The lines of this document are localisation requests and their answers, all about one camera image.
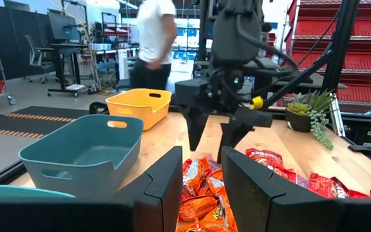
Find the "black plant pot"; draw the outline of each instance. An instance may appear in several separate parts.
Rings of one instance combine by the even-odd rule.
[[[310,117],[295,114],[288,109],[286,109],[286,122],[295,131],[310,132],[312,129]]]

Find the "black floor mat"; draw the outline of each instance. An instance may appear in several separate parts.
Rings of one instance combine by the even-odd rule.
[[[0,116],[0,134],[38,139],[87,114],[88,110],[31,106]]]

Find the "workbench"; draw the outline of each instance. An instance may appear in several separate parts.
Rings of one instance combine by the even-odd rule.
[[[179,113],[169,113],[156,126],[145,131],[137,163],[121,187],[137,178],[173,146],[183,147],[183,161],[188,158],[212,155],[216,160],[222,130],[221,122],[228,118],[210,115],[200,144],[195,152],[189,150],[186,120]],[[350,189],[369,194],[371,189],[371,160],[361,153],[350,151],[348,143],[327,130],[327,137],[334,149],[327,150],[311,133],[301,133],[289,129],[285,121],[274,120],[271,128],[255,128],[237,145],[242,153],[248,148],[272,150],[283,157],[286,168],[294,168],[299,175],[309,177],[316,172],[325,177],[337,177]],[[25,173],[11,185],[34,187],[30,176]]]

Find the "teal plastic bin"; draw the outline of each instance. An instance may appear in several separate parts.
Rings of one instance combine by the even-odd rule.
[[[0,199],[2,198],[74,198],[73,195],[67,193],[59,193],[56,191],[49,191],[36,188],[26,188],[18,186],[0,186]]]
[[[88,115],[19,152],[35,186],[77,198],[113,198],[137,160],[144,123],[133,117]]]

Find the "potted succulent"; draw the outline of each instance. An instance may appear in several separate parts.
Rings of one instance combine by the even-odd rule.
[[[312,132],[313,136],[327,149],[332,150],[333,144],[325,136],[328,109],[334,100],[328,91],[322,93],[317,90],[306,95],[294,94],[294,100],[287,105],[287,125],[301,132]]]

